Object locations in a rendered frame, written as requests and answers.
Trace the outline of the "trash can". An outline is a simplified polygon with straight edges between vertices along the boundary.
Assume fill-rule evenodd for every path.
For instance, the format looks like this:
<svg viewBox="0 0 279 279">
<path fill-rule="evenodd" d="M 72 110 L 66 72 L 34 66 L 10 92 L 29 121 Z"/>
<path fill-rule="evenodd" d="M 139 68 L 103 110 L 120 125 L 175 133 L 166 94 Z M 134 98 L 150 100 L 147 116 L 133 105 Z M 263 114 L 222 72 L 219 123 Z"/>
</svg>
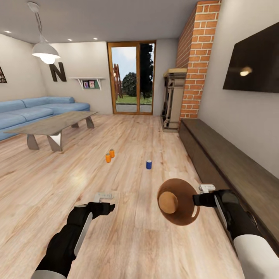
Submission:
<svg viewBox="0 0 279 279">
<path fill-rule="evenodd" d="M 201 206 L 197 206 L 194 217 L 195 204 L 193 195 L 198 195 L 192 184 L 181 178 L 171 178 L 162 183 L 157 193 L 157 204 L 162 215 L 172 224 L 188 226 L 192 224 L 200 213 Z"/>
</svg>

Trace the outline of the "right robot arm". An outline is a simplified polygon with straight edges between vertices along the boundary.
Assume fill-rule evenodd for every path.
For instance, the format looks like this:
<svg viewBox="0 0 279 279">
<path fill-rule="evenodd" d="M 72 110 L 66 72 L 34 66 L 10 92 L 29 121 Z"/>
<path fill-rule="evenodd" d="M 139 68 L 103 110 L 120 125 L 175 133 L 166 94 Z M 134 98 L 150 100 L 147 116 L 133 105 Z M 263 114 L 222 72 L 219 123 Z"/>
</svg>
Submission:
<svg viewBox="0 0 279 279">
<path fill-rule="evenodd" d="M 215 191 L 212 184 L 202 184 L 193 195 L 195 206 L 218 208 L 235 244 L 236 255 L 245 279 L 279 279 L 279 257 L 258 230 L 253 215 L 245 212 L 230 189 Z M 213 191 L 213 194 L 209 194 Z"/>
</svg>

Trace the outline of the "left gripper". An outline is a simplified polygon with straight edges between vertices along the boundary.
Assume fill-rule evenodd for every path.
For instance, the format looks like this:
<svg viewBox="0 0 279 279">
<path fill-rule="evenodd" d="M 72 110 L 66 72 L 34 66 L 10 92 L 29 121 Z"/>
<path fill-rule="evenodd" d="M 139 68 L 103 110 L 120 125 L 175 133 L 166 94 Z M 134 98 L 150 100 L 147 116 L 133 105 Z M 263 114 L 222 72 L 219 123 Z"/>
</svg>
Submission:
<svg viewBox="0 0 279 279">
<path fill-rule="evenodd" d="M 112 212 L 115 208 L 115 204 L 110 205 L 110 203 L 106 202 L 89 202 L 88 204 L 95 205 L 97 208 L 97 216 L 99 215 L 108 215 L 110 212 Z"/>
</svg>

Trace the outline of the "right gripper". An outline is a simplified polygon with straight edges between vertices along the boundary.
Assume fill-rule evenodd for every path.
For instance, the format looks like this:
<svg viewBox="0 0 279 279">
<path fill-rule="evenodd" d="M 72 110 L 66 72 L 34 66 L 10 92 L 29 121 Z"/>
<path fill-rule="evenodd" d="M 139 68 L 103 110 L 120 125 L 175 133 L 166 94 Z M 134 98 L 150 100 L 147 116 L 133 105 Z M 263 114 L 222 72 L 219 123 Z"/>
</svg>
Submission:
<svg viewBox="0 0 279 279">
<path fill-rule="evenodd" d="M 193 201 L 195 206 L 213 207 L 208 203 L 208 193 L 193 195 Z"/>
</svg>

